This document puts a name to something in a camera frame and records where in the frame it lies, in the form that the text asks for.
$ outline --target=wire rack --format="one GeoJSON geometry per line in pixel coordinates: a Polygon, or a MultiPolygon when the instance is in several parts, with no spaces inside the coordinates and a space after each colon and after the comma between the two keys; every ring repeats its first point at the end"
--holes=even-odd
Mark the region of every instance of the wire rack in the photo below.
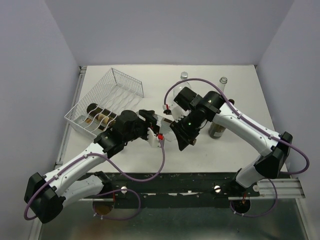
{"type": "Polygon", "coordinates": [[[123,110],[134,111],[143,97],[141,81],[111,68],[64,118],[77,132],[93,140],[123,110]]]}

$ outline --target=white table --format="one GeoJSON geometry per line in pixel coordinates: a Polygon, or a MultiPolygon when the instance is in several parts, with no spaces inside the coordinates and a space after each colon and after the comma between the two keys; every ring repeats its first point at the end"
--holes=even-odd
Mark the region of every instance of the white table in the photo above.
{"type": "MultiPolygon", "coordinates": [[[[164,116],[162,105],[164,95],[174,83],[180,79],[180,73],[188,72],[189,78],[202,78],[217,84],[221,77],[227,77],[228,83],[224,93],[229,99],[235,100],[235,106],[264,125],[274,129],[268,107],[253,65],[245,66],[213,66],[213,65],[105,65],[88,66],[83,85],[80,91],[80,99],[101,79],[110,69],[115,68],[129,76],[132,76],[143,84],[144,99],[136,106],[136,110],[155,110],[164,116]]],[[[203,82],[190,82],[192,90],[204,96],[213,88],[203,82]]],[[[167,99],[173,101],[173,93],[167,99]]],[[[220,139],[212,139],[208,135],[207,124],[197,137],[195,146],[189,145],[182,152],[178,149],[178,143],[166,142],[166,162],[163,173],[186,172],[236,172],[245,167],[258,156],[257,151],[247,142],[226,130],[220,139]]],[[[71,129],[63,162],[66,163],[83,151],[90,140],[71,129]]],[[[154,173],[157,172],[161,162],[160,149],[150,148],[142,139],[130,142],[122,152],[112,160],[128,173],[154,173]]],[[[102,163],[90,172],[104,171],[116,172],[107,162],[102,163]]]]}

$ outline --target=reflective surface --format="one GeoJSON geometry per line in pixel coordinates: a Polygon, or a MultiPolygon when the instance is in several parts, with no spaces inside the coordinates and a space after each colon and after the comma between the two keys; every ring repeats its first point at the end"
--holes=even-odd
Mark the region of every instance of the reflective surface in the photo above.
{"type": "MultiPolygon", "coordinates": [[[[267,210],[272,200],[252,202],[250,214],[267,210]]],[[[115,209],[122,217],[134,210],[115,209]]],[[[234,215],[230,209],[143,209],[129,221],[93,217],[92,202],[78,201],[43,224],[40,240],[304,240],[305,230],[294,199],[279,200],[260,218],[234,215]]]]}

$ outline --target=white dish rack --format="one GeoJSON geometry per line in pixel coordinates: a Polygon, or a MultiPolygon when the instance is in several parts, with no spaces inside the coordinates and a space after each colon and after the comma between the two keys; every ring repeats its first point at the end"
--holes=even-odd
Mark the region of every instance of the white dish rack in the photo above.
{"type": "Polygon", "coordinates": [[[134,111],[142,98],[144,90],[141,81],[111,68],[64,118],[77,132],[93,140],[107,129],[123,110],[134,111]],[[97,106],[87,110],[90,104],[97,106]],[[112,113],[116,116],[105,121],[112,113]]]}

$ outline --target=wall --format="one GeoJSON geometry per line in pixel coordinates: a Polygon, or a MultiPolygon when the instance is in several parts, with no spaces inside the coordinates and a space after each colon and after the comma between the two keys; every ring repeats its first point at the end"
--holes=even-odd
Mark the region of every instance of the wall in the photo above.
{"type": "Polygon", "coordinates": [[[293,0],[46,0],[80,65],[257,64],[293,0]]]}
{"type": "MultiPolygon", "coordinates": [[[[257,73],[276,129],[292,133],[293,143],[310,158],[299,178],[320,236],[320,1],[293,3],[257,73]]],[[[305,165],[293,151],[288,160],[292,171],[305,165]]]]}
{"type": "Polygon", "coordinates": [[[79,68],[43,0],[2,1],[0,33],[0,239],[26,240],[27,181],[53,169],[79,68]]]}

